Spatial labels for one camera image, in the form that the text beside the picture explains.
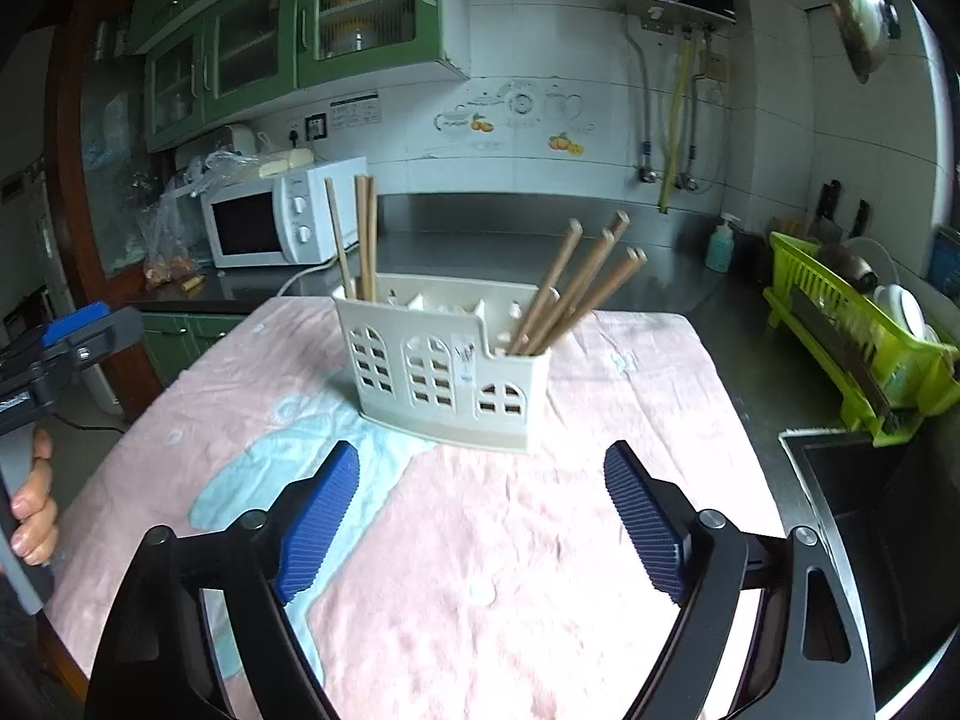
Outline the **person's left hand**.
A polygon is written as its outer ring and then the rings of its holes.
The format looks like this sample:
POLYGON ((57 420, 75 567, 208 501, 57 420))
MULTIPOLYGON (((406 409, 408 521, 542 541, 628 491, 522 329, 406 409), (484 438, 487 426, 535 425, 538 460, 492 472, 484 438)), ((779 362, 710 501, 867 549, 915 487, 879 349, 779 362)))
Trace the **person's left hand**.
POLYGON ((28 566, 44 566, 59 541, 59 528, 52 497, 52 437, 42 427, 32 433, 31 470, 11 498, 11 511, 18 522, 11 549, 28 566))

